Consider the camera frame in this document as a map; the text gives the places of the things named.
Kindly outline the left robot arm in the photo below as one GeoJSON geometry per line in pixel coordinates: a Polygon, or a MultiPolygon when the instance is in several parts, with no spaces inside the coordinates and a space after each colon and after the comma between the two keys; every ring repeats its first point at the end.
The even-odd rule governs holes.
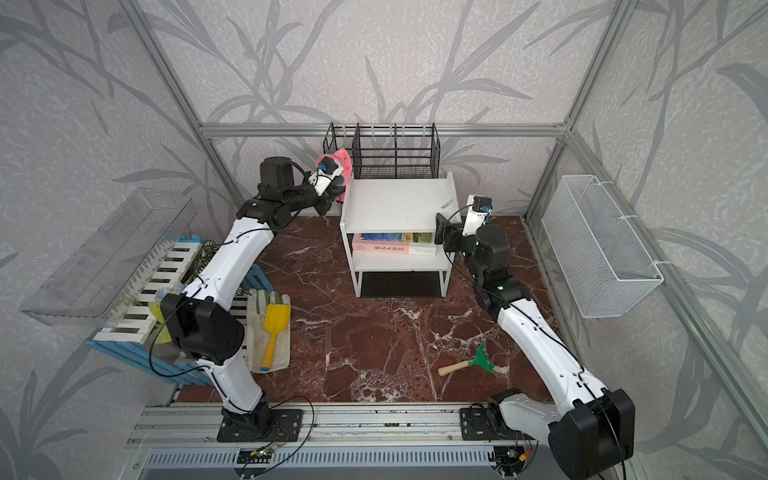
{"type": "Polygon", "coordinates": [[[322,156],[314,171],[295,183],[299,170],[287,157],[265,159],[257,195],[237,211],[213,258],[181,293],[169,293],[160,302],[173,345],[207,374],[229,417],[253,424],[268,408],[241,352],[246,329],[230,314],[232,301],[257,257],[298,212],[312,208],[325,215],[344,194],[353,162],[340,149],[322,156]]]}

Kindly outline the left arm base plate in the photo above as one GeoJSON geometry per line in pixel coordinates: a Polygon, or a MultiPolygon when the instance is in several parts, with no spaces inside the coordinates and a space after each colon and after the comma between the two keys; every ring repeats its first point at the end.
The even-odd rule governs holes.
{"type": "Polygon", "coordinates": [[[219,443],[296,442],[303,417],[301,409],[262,409],[251,414],[236,414],[222,409],[221,413],[223,419],[217,434],[219,443]]]}

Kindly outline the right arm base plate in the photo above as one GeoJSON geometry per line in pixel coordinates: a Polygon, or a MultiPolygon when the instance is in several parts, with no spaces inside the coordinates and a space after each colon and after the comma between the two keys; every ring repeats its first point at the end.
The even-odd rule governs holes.
{"type": "Polygon", "coordinates": [[[475,440],[515,440],[532,441],[533,438],[518,430],[509,428],[504,422],[499,408],[495,405],[484,406],[473,403],[459,410],[462,439],[475,440]]]}

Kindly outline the white two-tier bookshelf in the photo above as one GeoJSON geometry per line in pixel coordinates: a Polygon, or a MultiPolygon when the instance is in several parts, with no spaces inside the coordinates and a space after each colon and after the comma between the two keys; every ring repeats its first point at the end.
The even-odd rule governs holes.
{"type": "Polygon", "coordinates": [[[444,297],[452,258],[433,243],[436,216],[459,204],[452,174],[436,179],[351,179],[340,232],[358,297],[444,297]]]}

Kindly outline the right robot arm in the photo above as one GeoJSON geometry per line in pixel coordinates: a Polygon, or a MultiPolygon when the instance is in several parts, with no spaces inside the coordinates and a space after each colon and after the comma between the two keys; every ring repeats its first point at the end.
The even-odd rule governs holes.
{"type": "Polygon", "coordinates": [[[624,466],[634,454],[633,401],[622,389],[608,389],[550,327],[509,270],[505,231],[475,211],[464,223],[442,214],[435,220],[435,243],[463,260],[478,305],[514,340],[551,396],[541,403],[514,392],[493,401],[491,411],[507,429],[547,446],[570,479],[624,466]]]}

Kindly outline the pink cloth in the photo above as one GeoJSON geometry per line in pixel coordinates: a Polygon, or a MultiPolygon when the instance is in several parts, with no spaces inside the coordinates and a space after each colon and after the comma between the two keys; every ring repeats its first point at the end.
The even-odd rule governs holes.
{"type": "Polygon", "coordinates": [[[340,175],[343,177],[342,186],[347,187],[349,185],[350,179],[353,177],[353,161],[350,153],[347,149],[341,148],[331,154],[331,157],[334,158],[340,165],[340,175]]]}

